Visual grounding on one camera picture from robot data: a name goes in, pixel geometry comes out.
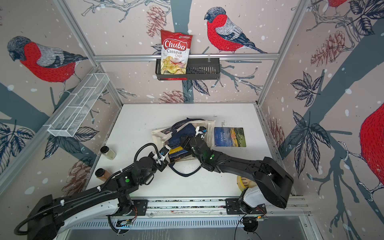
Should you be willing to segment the dark blue thin book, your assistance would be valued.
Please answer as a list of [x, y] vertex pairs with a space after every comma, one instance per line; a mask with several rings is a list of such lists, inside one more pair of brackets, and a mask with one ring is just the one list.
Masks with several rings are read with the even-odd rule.
[[187, 124], [180, 131], [172, 134], [172, 137], [168, 139], [167, 145], [169, 145], [172, 149], [175, 149], [181, 146], [182, 141], [186, 137], [194, 137], [195, 134], [196, 128], [192, 124]]

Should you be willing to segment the cream canvas tote bag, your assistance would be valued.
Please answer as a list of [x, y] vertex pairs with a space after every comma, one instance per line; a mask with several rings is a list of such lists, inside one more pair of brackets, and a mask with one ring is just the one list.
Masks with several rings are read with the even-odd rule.
[[171, 163], [193, 160], [194, 157], [187, 150], [181, 146], [182, 141], [187, 137], [193, 138], [197, 132], [197, 128], [205, 128], [203, 140], [207, 143], [208, 147], [212, 146], [214, 138], [215, 121], [203, 119], [185, 119], [164, 129], [157, 129], [152, 131], [154, 143], [163, 147], [168, 145], [171, 148], [169, 153], [169, 160]]

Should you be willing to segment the Animal Farm blue book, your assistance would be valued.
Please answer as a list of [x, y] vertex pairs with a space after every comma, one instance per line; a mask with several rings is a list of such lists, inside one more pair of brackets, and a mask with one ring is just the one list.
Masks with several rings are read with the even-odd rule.
[[243, 128], [215, 127], [215, 146], [216, 147], [239, 147], [247, 146]]

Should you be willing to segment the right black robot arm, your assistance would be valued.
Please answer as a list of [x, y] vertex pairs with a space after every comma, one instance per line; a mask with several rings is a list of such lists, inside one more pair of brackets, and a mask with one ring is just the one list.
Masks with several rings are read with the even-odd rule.
[[211, 150], [200, 137], [182, 137], [181, 146], [197, 158], [201, 166], [217, 173], [229, 173], [255, 182], [270, 204], [287, 207], [294, 179], [275, 160], [244, 160]]

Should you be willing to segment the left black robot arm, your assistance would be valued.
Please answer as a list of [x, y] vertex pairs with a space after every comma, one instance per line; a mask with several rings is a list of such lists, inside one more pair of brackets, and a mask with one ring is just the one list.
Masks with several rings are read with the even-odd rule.
[[29, 216], [19, 223], [14, 234], [27, 236], [29, 240], [53, 240], [62, 232], [100, 216], [131, 216], [136, 220], [146, 213], [147, 200], [132, 200], [130, 194], [142, 185], [149, 185], [156, 171], [162, 172], [168, 161], [169, 146], [139, 158], [145, 144], [134, 157], [134, 162], [112, 174], [107, 180], [94, 188], [67, 197], [53, 199], [52, 195], [41, 198]]

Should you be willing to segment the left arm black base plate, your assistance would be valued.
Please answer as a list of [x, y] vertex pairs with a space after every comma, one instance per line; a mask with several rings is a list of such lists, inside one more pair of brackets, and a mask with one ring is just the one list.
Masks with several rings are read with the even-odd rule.
[[139, 200], [133, 200], [133, 210], [132, 210], [132, 216], [145, 216], [147, 212], [148, 207], [148, 200], [139, 199]]

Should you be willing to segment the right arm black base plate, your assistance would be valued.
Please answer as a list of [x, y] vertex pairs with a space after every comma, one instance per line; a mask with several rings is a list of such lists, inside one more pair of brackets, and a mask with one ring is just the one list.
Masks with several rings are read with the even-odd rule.
[[243, 200], [239, 198], [227, 198], [225, 199], [225, 209], [228, 215], [265, 215], [267, 213], [266, 206], [264, 204], [256, 207], [250, 207]]

